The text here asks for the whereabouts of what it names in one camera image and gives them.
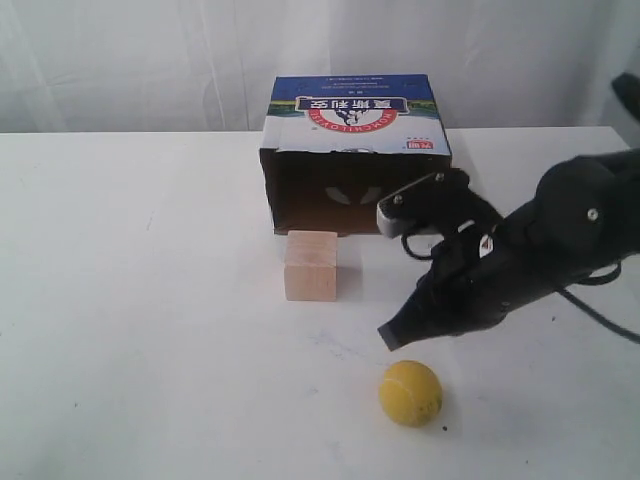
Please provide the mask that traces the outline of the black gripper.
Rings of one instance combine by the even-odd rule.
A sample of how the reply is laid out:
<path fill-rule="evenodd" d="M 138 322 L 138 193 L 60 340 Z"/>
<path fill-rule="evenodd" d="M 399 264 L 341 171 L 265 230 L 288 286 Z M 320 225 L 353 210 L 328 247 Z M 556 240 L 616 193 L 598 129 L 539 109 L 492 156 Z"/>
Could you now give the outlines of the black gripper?
<path fill-rule="evenodd" d="M 496 326 L 550 294 L 526 262 L 473 224 L 436 248 L 437 258 L 378 333 L 390 351 L 411 343 Z"/>

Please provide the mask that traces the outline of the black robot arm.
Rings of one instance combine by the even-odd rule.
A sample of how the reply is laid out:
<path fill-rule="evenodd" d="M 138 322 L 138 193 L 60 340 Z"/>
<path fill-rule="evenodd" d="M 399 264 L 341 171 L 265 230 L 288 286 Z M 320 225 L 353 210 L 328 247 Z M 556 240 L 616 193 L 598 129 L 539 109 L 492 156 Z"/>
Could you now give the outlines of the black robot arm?
<path fill-rule="evenodd" d="M 502 216 L 446 168 L 382 198 L 377 224 L 407 242 L 436 233 L 429 271 L 379 328 L 390 350 L 483 331 L 509 313 L 573 285 L 616 280 L 639 251 L 639 152 L 580 155 L 550 168 L 533 198 Z"/>

